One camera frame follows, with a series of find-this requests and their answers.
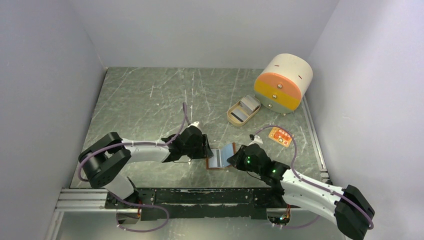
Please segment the grey credit card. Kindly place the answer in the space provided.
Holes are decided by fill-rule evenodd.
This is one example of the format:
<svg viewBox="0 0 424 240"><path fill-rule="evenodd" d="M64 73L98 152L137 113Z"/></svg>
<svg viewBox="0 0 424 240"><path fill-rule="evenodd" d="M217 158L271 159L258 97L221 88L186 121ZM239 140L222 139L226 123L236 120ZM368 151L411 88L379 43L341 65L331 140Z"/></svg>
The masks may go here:
<svg viewBox="0 0 424 240"><path fill-rule="evenodd" d="M215 158L216 158L216 167L221 168L222 167L222 161L221 161L222 155L221 155L220 149L215 150Z"/></svg>

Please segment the brown leather card holder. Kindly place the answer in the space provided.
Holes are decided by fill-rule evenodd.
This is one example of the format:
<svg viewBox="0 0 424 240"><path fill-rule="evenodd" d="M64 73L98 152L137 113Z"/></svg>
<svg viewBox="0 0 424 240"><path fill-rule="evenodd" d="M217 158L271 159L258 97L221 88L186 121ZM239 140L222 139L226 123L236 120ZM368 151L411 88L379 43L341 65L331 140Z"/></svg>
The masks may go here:
<svg viewBox="0 0 424 240"><path fill-rule="evenodd" d="M227 161L236 153L236 143L229 143L222 148L212 148L212 157L206 158L207 170L224 170L232 165Z"/></svg>

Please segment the beige plastic tray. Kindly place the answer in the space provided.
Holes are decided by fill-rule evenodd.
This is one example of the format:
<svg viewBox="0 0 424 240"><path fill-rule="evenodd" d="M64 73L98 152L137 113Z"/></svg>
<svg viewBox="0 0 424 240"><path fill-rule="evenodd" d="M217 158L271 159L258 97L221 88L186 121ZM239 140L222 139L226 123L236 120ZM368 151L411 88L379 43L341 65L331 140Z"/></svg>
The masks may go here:
<svg viewBox="0 0 424 240"><path fill-rule="evenodd" d="M260 107L261 107L261 104L260 104L260 107L256 110L256 111L254 111L254 112L252 112L251 114L247 114L240 106L239 106L239 103L240 103L240 100L238 101L238 102L236 102L233 106L231 106L229 109L228 109L228 111L227 111L227 113L226 113L226 115L227 115L227 120L229 121L229 123L231 123L232 125L234 125L234 126L236 126L236 127L241 127L241 126L243 126L247 121L249 121L258 111L259 111L259 109L260 109ZM236 110L236 109L238 109L238 110L240 110L241 112L243 112L243 113L245 113L246 115L248 115L248 118L247 118L247 120L246 121L244 121L244 122L239 122L237 119L235 119L232 115L231 115L231 112L232 111L234 111L234 110Z"/></svg>

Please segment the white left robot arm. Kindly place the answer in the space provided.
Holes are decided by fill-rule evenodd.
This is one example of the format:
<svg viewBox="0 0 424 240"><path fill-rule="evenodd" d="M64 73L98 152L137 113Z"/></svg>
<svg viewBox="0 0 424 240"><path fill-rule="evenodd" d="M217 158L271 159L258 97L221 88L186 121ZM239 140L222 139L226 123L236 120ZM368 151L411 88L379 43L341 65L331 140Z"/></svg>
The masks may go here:
<svg viewBox="0 0 424 240"><path fill-rule="evenodd" d="M133 141L110 132L79 155L78 178L94 189L108 190L124 207L132 208L139 194L130 179L120 174L126 164L168 163L183 156L197 160L213 155L207 135L195 124L156 141Z"/></svg>

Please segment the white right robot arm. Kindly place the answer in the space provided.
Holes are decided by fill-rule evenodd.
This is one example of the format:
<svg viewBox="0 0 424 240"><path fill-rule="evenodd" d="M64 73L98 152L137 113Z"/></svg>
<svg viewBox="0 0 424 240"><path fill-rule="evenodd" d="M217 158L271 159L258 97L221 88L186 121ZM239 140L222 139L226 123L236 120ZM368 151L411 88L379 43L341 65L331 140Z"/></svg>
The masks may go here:
<svg viewBox="0 0 424 240"><path fill-rule="evenodd" d="M270 202L306 209L332 223L351 240L364 239L373 226L375 211L361 191L353 186L338 187L300 174L289 165L271 160L258 144L242 145L227 159L234 168L253 172L274 189Z"/></svg>

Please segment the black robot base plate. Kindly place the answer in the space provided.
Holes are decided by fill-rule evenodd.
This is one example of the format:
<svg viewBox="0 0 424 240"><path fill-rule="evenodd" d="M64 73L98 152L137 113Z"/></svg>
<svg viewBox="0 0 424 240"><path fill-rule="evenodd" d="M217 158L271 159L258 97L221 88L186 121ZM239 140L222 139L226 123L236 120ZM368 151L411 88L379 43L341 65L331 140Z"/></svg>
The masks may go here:
<svg viewBox="0 0 424 240"><path fill-rule="evenodd" d="M119 220L139 216L140 221L201 218L268 220L286 211L288 204L270 187L139 188L126 203L111 193L104 207L116 210Z"/></svg>

